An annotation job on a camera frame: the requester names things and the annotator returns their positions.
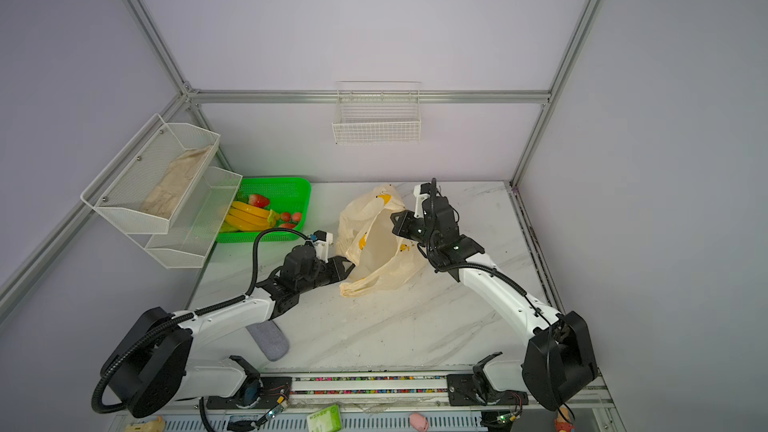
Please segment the green plastic basket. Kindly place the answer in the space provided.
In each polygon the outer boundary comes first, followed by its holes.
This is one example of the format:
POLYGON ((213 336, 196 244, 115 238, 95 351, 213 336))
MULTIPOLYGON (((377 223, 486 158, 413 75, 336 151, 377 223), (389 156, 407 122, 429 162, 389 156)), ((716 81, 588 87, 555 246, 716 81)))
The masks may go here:
MULTIPOLYGON (((295 223, 296 227, 293 229, 300 232, 303 230, 308 216, 311 190, 310 182, 300 177, 243 178, 233 202, 240 201, 248 204, 248 197, 251 194, 261 194, 270 199, 270 205, 263 209, 272 210, 280 216, 283 212, 289 212, 291 216, 295 212, 301 212, 303 218, 299 223, 295 223)), ((277 225, 274 227, 279 228, 278 226, 281 223, 284 222, 279 218, 277 225)), ((281 232, 268 234, 263 239, 263 242, 293 241, 298 239, 297 236, 288 232, 290 229, 280 229, 281 232)), ((261 232, 240 232, 223 222, 216 242, 252 243, 261 232)))

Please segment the cream banana print plastic bag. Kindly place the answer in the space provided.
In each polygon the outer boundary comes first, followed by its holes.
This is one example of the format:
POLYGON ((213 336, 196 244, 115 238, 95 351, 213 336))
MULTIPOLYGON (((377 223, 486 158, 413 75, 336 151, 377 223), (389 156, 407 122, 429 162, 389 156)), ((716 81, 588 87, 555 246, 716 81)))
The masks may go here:
POLYGON ((416 242, 392 232, 391 215, 404 212, 400 194, 382 184, 350 202, 340 213, 336 253, 354 264, 340 285, 340 294, 356 298, 393 291, 427 265, 416 242))

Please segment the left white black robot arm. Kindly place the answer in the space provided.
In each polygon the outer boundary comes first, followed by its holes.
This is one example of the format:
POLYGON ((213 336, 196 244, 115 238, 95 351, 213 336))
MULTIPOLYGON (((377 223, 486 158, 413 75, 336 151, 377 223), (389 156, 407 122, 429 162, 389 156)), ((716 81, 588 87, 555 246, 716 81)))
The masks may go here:
POLYGON ((305 242, 249 293, 192 311, 145 311, 104 362, 92 410, 144 418, 195 398, 229 399, 240 408, 256 404, 265 389, 258 369, 241 354, 208 358, 205 349, 282 316, 302 294, 346 280, 353 268, 343 256, 328 256, 320 243, 305 242))

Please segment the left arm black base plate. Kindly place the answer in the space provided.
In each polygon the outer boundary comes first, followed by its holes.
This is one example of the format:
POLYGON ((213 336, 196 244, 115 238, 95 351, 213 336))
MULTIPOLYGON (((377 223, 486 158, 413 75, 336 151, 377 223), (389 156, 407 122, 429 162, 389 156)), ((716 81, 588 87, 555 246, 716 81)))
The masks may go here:
POLYGON ((208 397, 206 408, 209 410, 269 410, 280 399, 288 400, 293 379, 290 376, 262 376, 259 383, 247 382, 233 397, 208 397))

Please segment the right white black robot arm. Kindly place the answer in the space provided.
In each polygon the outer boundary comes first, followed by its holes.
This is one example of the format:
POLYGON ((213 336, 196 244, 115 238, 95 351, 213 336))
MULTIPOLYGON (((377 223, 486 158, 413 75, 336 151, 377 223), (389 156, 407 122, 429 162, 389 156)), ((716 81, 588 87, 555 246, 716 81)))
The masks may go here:
POLYGON ((498 353, 477 363, 476 389, 525 391, 550 411, 565 406, 598 376, 585 319, 545 304, 504 274, 478 242, 460 232, 457 212, 435 182, 417 186, 414 196, 413 211, 391 215, 393 234, 414 241, 435 272, 474 291, 525 345, 521 363, 504 365, 497 379, 485 367, 498 353))

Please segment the yellow fake banana bunch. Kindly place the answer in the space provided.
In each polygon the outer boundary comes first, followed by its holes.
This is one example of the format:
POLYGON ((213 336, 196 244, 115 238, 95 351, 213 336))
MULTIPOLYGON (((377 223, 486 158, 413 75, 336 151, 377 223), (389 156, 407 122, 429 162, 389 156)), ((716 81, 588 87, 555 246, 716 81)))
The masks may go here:
POLYGON ((234 201, 224 222, 240 232, 261 232, 277 225, 280 215, 272 210, 234 201))

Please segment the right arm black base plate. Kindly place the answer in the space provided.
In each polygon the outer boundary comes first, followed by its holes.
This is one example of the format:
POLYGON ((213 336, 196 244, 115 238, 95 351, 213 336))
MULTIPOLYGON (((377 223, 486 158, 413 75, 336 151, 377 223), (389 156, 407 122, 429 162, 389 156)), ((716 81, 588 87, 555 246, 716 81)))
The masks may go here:
POLYGON ((478 374, 449 374, 446 377, 451 406, 526 406, 523 391, 495 389, 487 378, 478 374))

